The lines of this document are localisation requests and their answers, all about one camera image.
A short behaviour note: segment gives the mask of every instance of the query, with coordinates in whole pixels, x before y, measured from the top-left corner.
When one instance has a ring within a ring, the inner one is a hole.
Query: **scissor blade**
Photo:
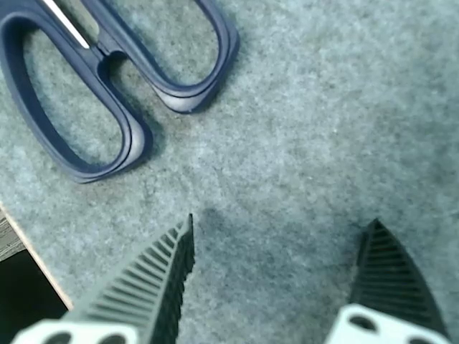
[[[77,28],[72,24],[72,22],[65,16],[64,12],[58,7],[58,5],[53,0],[42,0],[55,14],[55,16],[61,21],[61,23],[67,28],[67,30],[72,34],[72,36],[81,44],[85,49],[89,49],[90,46],[83,38],[81,33]]]

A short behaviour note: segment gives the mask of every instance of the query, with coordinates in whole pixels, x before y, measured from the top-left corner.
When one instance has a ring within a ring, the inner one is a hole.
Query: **wooden edge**
[[[64,302],[65,306],[71,310],[73,308],[73,302],[72,299],[70,299],[70,296],[67,295],[64,290],[60,287],[59,283],[57,280],[52,276],[51,272],[48,270],[46,267],[45,263],[43,260],[40,258],[38,255],[37,251],[35,251],[32,243],[28,240],[27,236],[25,233],[22,231],[20,225],[8,214],[8,211],[5,209],[4,205],[0,202],[0,211],[3,211],[6,220],[9,222],[11,225],[12,229],[16,233],[16,235],[19,237],[19,239],[22,241],[22,244],[25,246],[27,251],[29,251],[30,255],[34,259],[34,261],[37,263],[38,267],[41,269],[43,274],[46,276],[48,279],[49,283],[52,285],[52,287],[55,289],[56,293],[59,295],[61,300]]]

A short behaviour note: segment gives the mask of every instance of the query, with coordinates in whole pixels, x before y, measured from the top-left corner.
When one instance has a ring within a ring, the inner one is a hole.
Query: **scissor handle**
[[[208,104],[234,62],[240,44],[234,24],[213,0],[195,2],[217,34],[219,54],[213,70],[204,80],[194,85],[181,85],[167,77],[154,56],[106,0],[82,0],[99,25],[99,48],[106,55],[117,52],[127,56],[150,82],[163,103],[177,113],[192,113]]]
[[[56,131],[43,110],[32,86],[24,61],[23,38],[31,29],[41,29],[55,44],[85,84],[117,120],[122,148],[115,160],[104,166],[79,157]],[[123,170],[145,157],[153,136],[109,81],[102,68],[104,56],[97,48],[84,49],[66,28],[36,0],[3,0],[0,3],[0,63],[6,83],[25,121],[62,168],[77,182],[89,183]]]

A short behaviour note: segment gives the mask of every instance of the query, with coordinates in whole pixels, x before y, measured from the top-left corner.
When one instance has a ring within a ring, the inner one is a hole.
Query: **gray carpet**
[[[212,67],[185,0],[114,1],[175,78]],[[459,341],[459,3],[219,1],[242,38],[213,105],[168,111],[130,64],[121,89],[156,135],[148,163],[80,186],[37,144],[0,82],[0,200],[77,302],[151,233],[196,218],[179,343],[322,343],[378,216],[406,245]],[[42,34],[39,96],[75,150],[116,154],[113,119]]]

